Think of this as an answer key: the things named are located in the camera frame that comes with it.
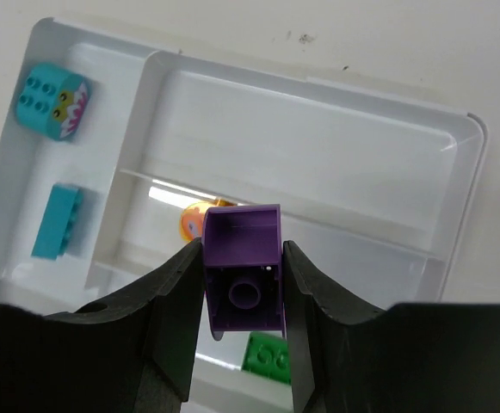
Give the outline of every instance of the purple block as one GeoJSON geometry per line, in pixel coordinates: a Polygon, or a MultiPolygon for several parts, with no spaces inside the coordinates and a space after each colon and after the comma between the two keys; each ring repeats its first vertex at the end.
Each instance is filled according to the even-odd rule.
{"type": "Polygon", "coordinates": [[[283,330],[280,205],[209,208],[202,244],[213,337],[283,330]]]}

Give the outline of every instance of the pink mouth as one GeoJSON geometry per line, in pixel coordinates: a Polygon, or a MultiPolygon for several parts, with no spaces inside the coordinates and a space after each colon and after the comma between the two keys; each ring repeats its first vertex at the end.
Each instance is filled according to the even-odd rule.
{"type": "Polygon", "coordinates": [[[74,102],[66,108],[68,117],[62,122],[60,126],[60,138],[66,138],[68,135],[72,134],[77,127],[89,101],[89,91],[87,90],[87,85],[85,82],[79,85],[79,88],[74,93],[74,102]]]}

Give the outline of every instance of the white table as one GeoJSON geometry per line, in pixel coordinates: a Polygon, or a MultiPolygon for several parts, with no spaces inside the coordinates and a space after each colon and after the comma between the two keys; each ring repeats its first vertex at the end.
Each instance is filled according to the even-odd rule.
{"type": "Polygon", "coordinates": [[[2,0],[0,133],[31,27],[66,8],[479,115],[490,148],[443,298],[500,302],[500,2],[2,0]]]}

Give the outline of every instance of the white tray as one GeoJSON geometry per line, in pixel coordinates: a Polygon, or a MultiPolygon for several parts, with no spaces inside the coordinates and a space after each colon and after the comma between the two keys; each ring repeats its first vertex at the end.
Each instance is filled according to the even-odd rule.
{"type": "MultiPolygon", "coordinates": [[[[94,94],[71,144],[9,110],[0,141],[0,301],[75,310],[161,265],[184,242],[183,205],[280,203],[282,237],[383,308],[436,301],[454,259],[486,130],[475,116],[339,83],[192,59],[47,19],[20,79],[52,61],[94,94]],[[71,247],[30,256],[55,182],[86,189],[71,247]]],[[[14,107],[19,94],[12,96],[14,107]]],[[[239,367],[247,333],[200,357],[239,367]]]]}

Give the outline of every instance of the blue block with face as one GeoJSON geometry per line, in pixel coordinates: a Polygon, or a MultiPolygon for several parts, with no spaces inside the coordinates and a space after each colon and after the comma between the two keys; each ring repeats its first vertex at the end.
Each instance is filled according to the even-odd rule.
{"type": "Polygon", "coordinates": [[[29,73],[16,104],[18,121],[54,140],[71,139],[90,98],[87,80],[51,63],[29,73]]]}

